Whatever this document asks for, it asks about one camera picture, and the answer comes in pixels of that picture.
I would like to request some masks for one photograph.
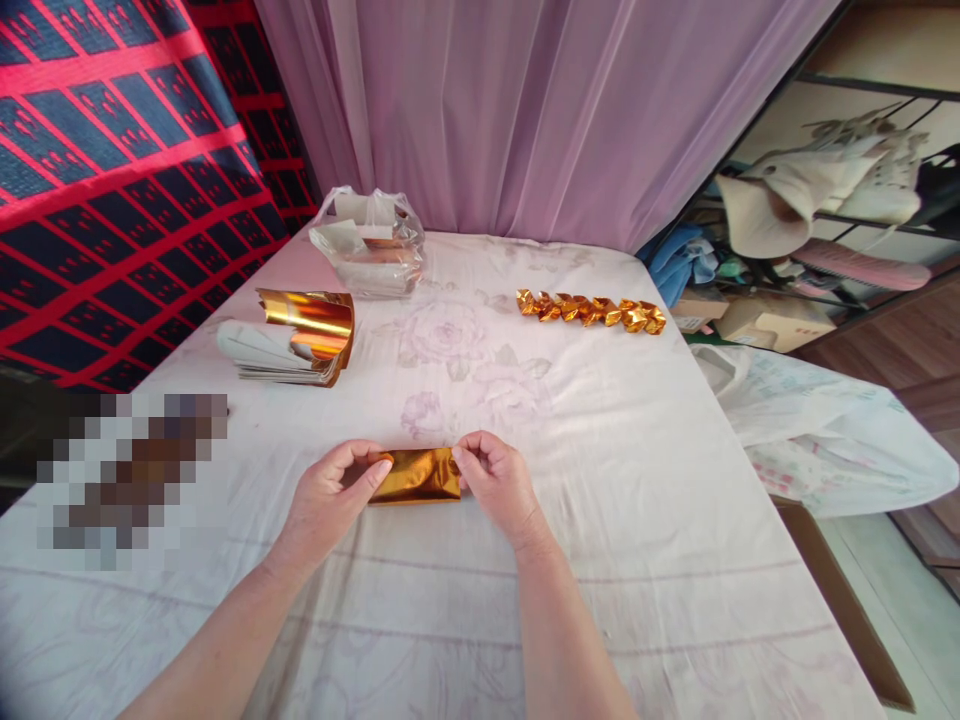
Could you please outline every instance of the forearm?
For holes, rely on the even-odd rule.
[[[527,716],[635,718],[549,528],[536,544],[518,551],[517,568]]]
[[[121,718],[240,717],[310,573],[265,560]]]

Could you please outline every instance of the red and black fabric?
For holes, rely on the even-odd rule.
[[[253,0],[187,0],[291,235],[317,214],[293,115]]]
[[[287,239],[179,0],[0,2],[0,365],[129,391]]]

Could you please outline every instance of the wooden floor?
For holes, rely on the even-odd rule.
[[[960,720],[960,603],[886,515],[821,520],[820,528],[913,695],[916,717]]]

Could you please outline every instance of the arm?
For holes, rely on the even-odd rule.
[[[121,718],[240,717],[298,593],[383,482],[390,461],[371,466],[346,490],[344,470],[380,450],[353,440],[307,469],[273,548]]]
[[[453,452],[464,484],[516,553],[527,715],[636,718],[523,457],[486,432],[467,435]]]

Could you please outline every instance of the gold foil paper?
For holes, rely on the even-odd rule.
[[[589,327],[601,318],[603,318],[603,311],[590,300],[583,298],[583,302],[580,303],[580,322],[583,323],[583,326]]]
[[[540,306],[529,290],[517,290],[517,307],[520,308],[521,315],[538,315]]]
[[[593,304],[600,310],[600,316],[603,318],[603,324],[607,327],[616,325],[620,322],[620,308],[613,304],[610,298],[594,298]]]
[[[415,505],[458,502],[460,468],[450,448],[434,450],[388,450],[393,467],[373,494],[371,505]]]
[[[651,335],[659,335],[663,328],[667,326],[667,318],[663,312],[653,303],[640,301],[642,307],[647,313],[647,326],[644,328]]]
[[[320,387],[332,387],[353,350],[354,309],[349,293],[290,292],[257,288],[267,322],[297,329],[291,342],[313,355],[313,369],[329,375]]]
[[[549,293],[541,292],[535,297],[530,290],[517,290],[517,307],[521,315],[537,315],[540,322],[550,322],[562,317],[564,322],[580,318],[584,327],[603,321],[607,327],[620,322],[628,333],[644,331],[659,335],[666,327],[667,318],[659,307],[643,300],[624,298],[614,305],[610,298],[595,297],[592,301],[583,295],[557,293],[554,301]]]
[[[557,305],[550,295],[541,292],[540,299],[537,300],[537,306],[540,308],[540,322],[553,322],[560,317],[560,306]]]
[[[640,306],[640,303],[624,298],[620,301],[620,312],[627,332],[638,333],[646,328],[647,311]]]
[[[580,305],[587,300],[583,295],[570,297],[566,293],[557,293],[557,298],[560,300],[560,317],[563,318],[564,322],[570,322],[580,317]]]

